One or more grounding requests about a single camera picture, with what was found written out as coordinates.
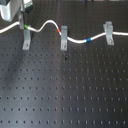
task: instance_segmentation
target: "black breadboard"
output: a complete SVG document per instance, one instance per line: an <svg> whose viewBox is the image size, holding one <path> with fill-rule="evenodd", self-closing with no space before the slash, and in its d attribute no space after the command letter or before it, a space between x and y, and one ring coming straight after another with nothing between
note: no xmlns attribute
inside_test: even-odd
<svg viewBox="0 0 128 128"><path fill-rule="evenodd" d="M105 21L128 32L128 3L34 0L26 24L40 28L49 19L75 39L104 32ZM9 24L0 19L0 29ZM48 24L23 51L18 26L0 34L0 128L128 128L128 37L113 38L114 46L105 36L68 42L63 52Z"/></svg>

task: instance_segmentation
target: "bolt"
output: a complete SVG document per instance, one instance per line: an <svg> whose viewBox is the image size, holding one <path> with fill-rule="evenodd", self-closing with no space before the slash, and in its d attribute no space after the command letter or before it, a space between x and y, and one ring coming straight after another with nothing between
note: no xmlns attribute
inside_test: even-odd
<svg viewBox="0 0 128 128"><path fill-rule="evenodd" d="M63 45L63 48L66 48L66 45Z"/></svg>
<svg viewBox="0 0 128 128"><path fill-rule="evenodd" d="M28 47L28 44L25 44L25 47L27 48Z"/></svg>
<svg viewBox="0 0 128 128"><path fill-rule="evenodd" d="M113 42L113 40L112 40L112 39L110 39L109 41L110 41L110 43L112 43L112 42Z"/></svg>

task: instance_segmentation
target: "cable clamp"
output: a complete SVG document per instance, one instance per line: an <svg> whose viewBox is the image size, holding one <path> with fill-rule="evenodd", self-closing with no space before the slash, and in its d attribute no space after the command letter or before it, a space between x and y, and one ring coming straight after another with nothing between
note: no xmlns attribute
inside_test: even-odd
<svg viewBox="0 0 128 128"><path fill-rule="evenodd" d="M67 51L67 26L61 26L61 50Z"/></svg>
<svg viewBox="0 0 128 128"><path fill-rule="evenodd" d="M104 31L106 32L106 40L108 45L114 45L114 40L112 37L113 34L113 25L111 21L106 21L103 25Z"/></svg>

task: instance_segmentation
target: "cable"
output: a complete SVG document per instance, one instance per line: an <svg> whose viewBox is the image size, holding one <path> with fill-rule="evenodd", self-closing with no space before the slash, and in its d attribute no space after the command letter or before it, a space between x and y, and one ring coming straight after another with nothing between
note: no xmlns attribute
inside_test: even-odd
<svg viewBox="0 0 128 128"><path fill-rule="evenodd" d="M40 29L38 29L38 30L35 29L35 28L32 28L32 27L30 27L30 26L27 26L27 25L24 25L24 28L26 28L26 29L28 29L28 30L30 30L30 31L34 31L34 32L41 32L42 29L45 27L45 25L48 24L48 23L54 24L55 27L56 27L56 29L57 29L57 31L58 31L58 33L59 33L60 36L61 36L60 29L59 29L58 25L57 25L53 20L47 20L47 21L42 25L42 27L41 27ZM6 27L6 28L0 30L0 33L4 33L4 32L8 31L9 29L11 29L11 28L13 28L13 27L15 27L16 25L19 25L19 24L20 24L19 22L15 22L15 23L13 23L12 25L10 25L10 26L8 26L8 27ZM99 38L99 37L102 37L102 36L105 36L105 35L106 35L106 33L104 32L104 33L98 34L98 35L96 35L96 36L93 36L93 37L91 37L91 38L84 39L84 40L75 40L75 39L73 39L73 38L71 38L71 37L67 37L67 39L68 39L68 41L71 41L71 42L73 42L73 43L83 44L83 43L87 43L87 42L89 42L89 41L95 40L95 39L97 39L97 38ZM128 33L113 32L113 35L128 36Z"/></svg>
<svg viewBox="0 0 128 128"><path fill-rule="evenodd" d="M27 25L25 25L25 28L28 29L28 30L34 31L34 32L41 32L42 29L45 27L45 25L48 24L48 23L54 24L55 27L57 28L58 32L60 33L60 30L58 29L58 28L59 28L58 25L57 25L53 20L47 20L47 21L42 25L42 27L41 27L40 29L38 29L38 30L37 30L37 29L34 29L34 28L30 27L30 26L27 26Z"/></svg>
<svg viewBox="0 0 128 128"><path fill-rule="evenodd" d="M113 35L128 36L128 33L124 33L124 32L113 32Z"/></svg>
<svg viewBox="0 0 128 128"><path fill-rule="evenodd" d="M0 33L4 33L4 32L8 31L9 29L11 29L11 28L13 28L13 27L15 27L16 25L19 25L19 24L20 24L19 22L15 22L15 23L11 24L10 26L0 30Z"/></svg>
<svg viewBox="0 0 128 128"><path fill-rule="evenodd" d="M73 43L83 44L83 43L87 43L87 42L89 42L89 41L95 40L95 39L97 39L97 38L99 38L99 37L102 37L102 36L104 36L104 35L106 35L105 32L104 32L104 33L101 33L101 34L99 34L99 35L96 35L96 36L94 36L94 37L91 37L91 38L88 38L88 39L84 39L84 40L75 40L75 39L72 39L72 38L70 38L70 37L68 37L68 40L71 41L71 42L73 42Z"/></svg>
<svg viewBox="0 0 128 128"><path fill-rule="evenodd" d="M38 30L37 30L37 29L34 29L34 28L30 27L30 26L27 26L27 25L25 25L24 27L25 27L26 29L31 30L31 31L34 31L34 32L40 32L40 31L45 27L45 25L48 24L48 23L54 24L55 27L56 27L57 30L58 30L58 33L61 35L61 32L60 32L60 29L59 29L58 25L57 25L53 20L47 20L47 21L42 25L42 27L41 27L40 29L38 29ZM102 37L102 36L104 36L105 34L106 34L106 33L101 33L101 34L99 34L99 35L96 35L96 36L94 36L94 37L91 37L91 38L88 38L88 39L85 39L85 40L75 40L75 39L72 39L71 37L68 37L68 40L71 41L71 42L73 42L73 43L82 44L82 43L86 43L86 42L95 40L95 39L97 39L97 38L99 38L99 37Z"/></svg>

